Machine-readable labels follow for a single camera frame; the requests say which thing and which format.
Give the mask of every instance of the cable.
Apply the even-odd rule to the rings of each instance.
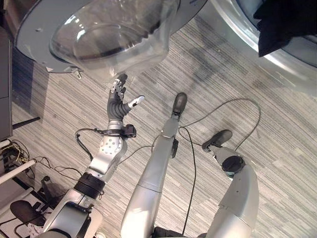
[[[257,123],[255,124],[255,126],[253,127],[253,129],[251,130],[251,132],[250,132],[249,134],[247,134],[247,135],[238,143],[238,145],[235,147],[234,150],[237,150],[237,149],[241,146],[241,144],[242,144],[243,142],[245,142],[245,141],[250,137],[250,135],[255,131],[255,129],[258,127],[258,125],[259,125],[259,123],[260,123],[260,120],[261,120],[261,116],[262,116],[261,107],[259,106],[259,104],[258,104],[255,100],[250,99],[250,98],[236,98],[236,99],[229,100],[229,101],[227,101],[227,102],[225,102],[225,103],[222,103],[221,105],[219,105],[218,107],[216,107],[215,109],[213,109],[211,112],[207,113],[204,117],[200,118],[199,120],[196,120],[196,121],[194,121],[194,122],[192,122],[192,123],[189,123],[189,124],[187,124],[187,125],[183,125],[183,126],[179,127],[179,128],[178,128],[178,132],[179,132],[180,136],[183,137],[183,138],[184,138],[185,140],[187,140],[188,142],[190,142],[190,140],[188,140],[186,137],[184,137],[184,136],[181,134],[180,128],[182,128],[182,127],[183,127],[183,128],[189,127],[190,125],[193,125],[193,124],[195,124],[195,123],[198,123],[198,122],[202,121],[203,119],[205,119],[206,117],[208,117],[210,114],[214,113],[216,110],[218,110],[218,109],[221,108],[222,106],[226,105],[227,103],[231,103],[231,102],[235,102],[235,101],[249,101],[249,102],[253,103],[253,104],[257,107],[257,109],[258,109],[258,111],[259,111],[259,116],[258,116],[258,121],[257,121]],[[193,142],[193,144],[201,146],[201,144],[196,143],[196,142]]]
[[[35,220],[35,219],[38,219],[38,218],[40,218],[40,217],[43,217],[43,214],[41,214],[41,215],[39,215],[39,216],[37,216],[37,217],[35,217],[35,218],[33,218],[33,219],[31,219],[31,220],[29,220],[29,221],[27,221],[27,222],[23,222],[22,224],[20,224],[20,225],[17,225],[15,228],[14,228],[14,233],[19,237],[19,238],[23,238],[22,236],[20,236],[20,234],[17,232],[17,229],[19,228],[19,227],[21,227],[21,226],[23,226],[23,225],[26,225],[26,224],[28,224],[29,222],[31,222],[31,221],[33,221],[33,220]]]
[[[192,146],[193,160],[194,160],[194,181],[193,181],[192,193],[191,193],[191,195],[190,195],[190,200],[189,200],[189,204],[188,204],[188,210],[187,210],[187,214],[186,214],[186,219],[185,219],[185,223],[184,223],[184,228],[183,228],[183,232],[182,232],[182,235],[184,235],[184,232],[185,232],[185,229],[186,229],[186,225],[187,225],[188,216],[189,216],[190,207],[191,207],[191,205],[192,205],[193,196],[194,196],[194,189],[195,189],[195,184],[196,184],[197,168],[196,168],[195,151],[194,151],[194,145],[193,145],[192,137],[190,136],[190,133],[189,133],[189,131],[188,131],[187,128],[182,127],[182,126],[181,126],[181,128],[184,128],[184,129],[187,131],[187,133],[188,133],[189,140],[190,140],[190,143],[191,143],[191,146]]]
[[[138,149],[136,149],[131,155],[129,155],[127,158],[125,158],[124,160],[120,161],[118,165],[120,165],[121,163],[123,163],[124,161],[126,161],[127,159],[129,159],[131,156],[133,156],[136,152],[138,152],[139,150],[143,149],[143,148],[147,148],[147,147],[152,147],[152,145],[145,145],[142,146]]]
[[[74,181],[78,181],[78,180],[75,179],[75,178],[72,178],[72,177],[70,177],[70,176],[64,175],[62,172],[65,171],[65,170],[74,170],[74,171],[76,171],[80,176],[82,176],[82,173],[81,173],[79,170],[77,170],[77,169],[75,169],[75,168],[72,168],[72,167],[64,167],[64,166],[55,166],[55,167],[53,167],[53,166],[51,166],[49,159],[48,159],[47,157],[44,157],[44,156],[37,156],[37,157],[33,158],[33,160],[35,161],[35,163],[40,163],[40,164],[44,165],[46,168],[48,168],[48,169],[50,169],[50,170],[54,170],[54,171],[57,172],[58,174],[60,174],[60,175],[62,175],[62,176],[64,176],[64,177],[66,177],[66,178],[72,179],[72,180],[74,180]]]
[[[87,153],[87,155],[89,156],[90,161],[92,161],[94,157],[92,156],[92,154],[90,153],[90,151],[88,150],[88,148],[84,145],[84,143],[79,139],[79,137],[80,137],[79,132],[81,132],[81,131],[93,131],[93,132],[96,132],[96,133],[101,134],[101,135],[104,135],[104,134],[105,134],[105,133],[104,133],[105,131],[99,130],[99,129],[97,129],[97,128],[94,128],[94,129],[91,129],[91,128],[81,128],[81,129],[79,129],[78,131],[75,132],[75,139],[76,139],[77,143],[78,143],[79,146]]]

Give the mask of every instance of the black cable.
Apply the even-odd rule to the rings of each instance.
[[[23,237],[20,236],[20,234],[17,232],[17,229],[18,229],[19,227],[25,225],[25,224],[28,224],[29,222],[31,222],[31,221],[33,221],[33,220],[35,220],[35,219],[38,219],[39,217],[43,217],[43,214],[41,214],[41,215],[37,216],[36,218],[33,218],[33,219],[31,219],[31,220],[29,220],[29,221],[27,221],[27,222],[23,222],[23,223],[20,224],[20,225],[17,225],[17,226],[14,228],[14,230],[13,230],[14,233],[15,233],[19,238],[23,238]]]
[[[187,210],[187,214],[186,214],[186,219],[185,219],[185,223],[184,223],[184,228],[183,228],[183,232],[182,232],[182,235],[184,235],[184,232],[185,232],[185,229],[186,229],[186,225],[187,225],[187,220],[188,220],[188,216],[189,216],[189,211],[190,211],[190,207],[192,205],[192,201],[193,201],[193,196],[194,196],[194,189],[195,189],[195,184],[196,184],[196,175],[197,175],[197,168],[196,168],[196,159],[195,159],[195,151],[194,151],[194,144],[193,144],[193,141],[192,141],[192,137],[190,136],[190,133],[188,131],[187,128],[185,127],[180,127],[180,128],[184,128],[187,133],[188,133],[188,136],[189,136],[189,140],[191,142],[191,146],[192,146],[192,151],[193,151],[193,160],[194,160],[194,181],[193,181],[193,188],[192,188],[192,193],[190,195],[190,200],[189,200],[189,204],[188,204],[188,210]]]
[[[238,143],[238,145],[235,147],[234,150],[237,150],[237,149],[241,146],[241,144],[242,144],[243,142],[245,142],[246,139],[248,139],[248,138],[250,137],[250,135],[255,131],[255,129],[258,127],[258,125],[259,125],[259,123],[260,123],[260,120],[261,120],[261,116],[262,116],[261,107],[260,107],[259,104],[258,104],[255,100],[253,100],[253,99],[250,99],[250,98],[236,98],[236,99],[229,100],[229,101],[227,101],[227,102],[225,102],[225,103],[222,103],[221,105],[219,105],[218,107],[216,107],[215,109],[213,109],[211,112],[207,113],[204,117],[200,118],[199,120],[196,120],[196,121],[194,121],[194,122],[192,122],[192,123],[189,123],[189,124],[187,124],[187,125],[183,125],[183,126],[179,127],[179,129],[182,128],[182,127],[185,128],[185,127],[188,127],[188,126],[193,125],[193,124],[195,124],[195,123],[198,123],[198,122],[202,121],[203,119],[205,119],[206,117],[208,117],[210,114],[214,113],[216,110],[218,110],[218,109],[221,108],[222,106],[226,105],[227,103],[231,103],[231,102],[235,102],[235,101],[249,101],[249,102],[253,103],[253,104],[258,108],[258,111],[259,111],[259,116],[258,116],[258,121],[257,121],[257,123],[255,124],[255,126],[253,127],[253,129],[251,130],[251,132],[250,132],[249,134],[247,134],[247,135]],[[179,132],[180,136],[183,137],[183,138],[184,138],[185,140],[187,140],[188,142],[190,142],[190,140],[188,140],[186,137],[184,137],[184,136],[180,133],[180,130],[179,130],[179,129],[178,129],[178,132]],[[193,142],[193,144],[201,146],[201,144],[196,143],[196,142]]]
[[[26,158],[30,159],[30,152],[29,152],[28,148],[26,148],[26,146],[21,141],[14,139],[11,141],[11,143],[17,145],[21,151],[23,151],[27,154]]]
[[[33,174],[32,177],[30,177],[30,176],[28,175],[28,172],[29,172],[29,171],[32,172],[32,174]],[[35,174],[34,174],[34,171],[33,171],[33,169],[32,169],[31,167],[29,167],[28,169],[25,170],[25,174],[26,174],[26,176],[27,176],[29,179],[35,180]]]
[[[33,160],[34,160],[36,163],[40,163],[40,164],[44,165],[46,168],[48,168],[48,169],[50,169],[50,170],[54,170],[54,171],[57,172],[58,174],[60,174],[60,175],[62,175],[62,176],[64,176],[64,177],[66,177],[66,178],[72,179],[72,180],[74,180],[74,181],[78,181],[78,180],[75,179],[75,178],[72,178],[72,177],[70,177],[70,176],[64,175],[62,172],[65,171],[65,170],[74,170],[74,171],[76,171],[80,176],[82,176],[82,173],[81,173],[79,170],[77,170],[77,169],[75,169],[75,168],[72,168],[72,167],[64,167],[64,166],[55,166],[55,167],[53,167],[53,166],[51,166],[49,159],[48,159],[47,157],[45,157],[45,156],[37,156],[37,157],[33,158]]]
[[[136,149],[131,155],[129,155],[127,158],[125,158],[124,160],[120,161],[118,165],[120,165],[121,163],[123,163],[124,161],[126,161],[127,159],[129,159],[131,156],[133,156],[136,152],[138,152],[139,150],[143,149],[143,148],[147,148],[147,147],[152,147],[152,145],[146,145],[146,146],[142,146],[138,149]]]
[[[153,141],[153,143],[152,143],[151,153],[153,153],[154,143],[156,142],[156,140],[157,140],[157,138],[158,138],[159,136],[160,136],[160,134],[159,134],[157,137],[155,137],[155,139],[154,139],[154,141]]]

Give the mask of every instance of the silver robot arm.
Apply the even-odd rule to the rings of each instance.
[[[206,238],[248,238],[255,227],[259,209],[257,176],[236,151],[217,146],[209,149],[233,180],[219,204]]]
[[[123,104],[126,78],[126,75],[121,75],[113,83],[107,104],[109,123],[107,130],[103,131],[105,136],[97,155],[74,188],[52,211],[45,222],[44,233],[39,238],[91,238],[101,224],[102,215],[94,208],[96,198],[126,153],[126,139],[136,136],[132,125],[124,126],[123,118],[144,100],[144,96],[139,96]]]

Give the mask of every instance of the floor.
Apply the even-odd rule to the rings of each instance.
[[[76,144],[74,133],[82,127],[106,128],[106,102],[111,83],[82,74],[48,74],[38,64],[14,53],[13,122],[40,116],[41,121],[14,131],[14,138],[31,155],[47,156],[55,166],[80,171],[89,158]],[[171,37],[170,53],[157,67],[127,82],[126,100],[139,94],[146,100],[125,119],[138,136],[128,141],[130,155],[151,145],[169,118],[178,92],[188,95],[181,124],[188,124],[221,103],[240,97],[256,100],[262,120],[255,133],[239,148],[253,162],[258,176],[260,207],[253,237],[317,237],[317,102],[292,91],[266,75],[218,36],[199,17]],[[233,131],[227,146],[234,146],[252,130],[258,111],[249,102],[233,102],[189,127],[198,143],[219,130]],[[97,152],[100,137],[82,134],[87,147]],[[194,177],[191,146],[180,136],[177,156],[169,163],[156,225],[181,232]],[[120,237],[120,223],[132,191],[150,157],[149,148],[138,151],[112,177],[98,203],[104,215],[101,231]],[[212,156],[195,146],[197,182],[185,235],[206,232],[230,181]],[[75,172],[68,175],[78,178]],[[75,181],[35,166],[35,188],[44,175],[65,189]]]

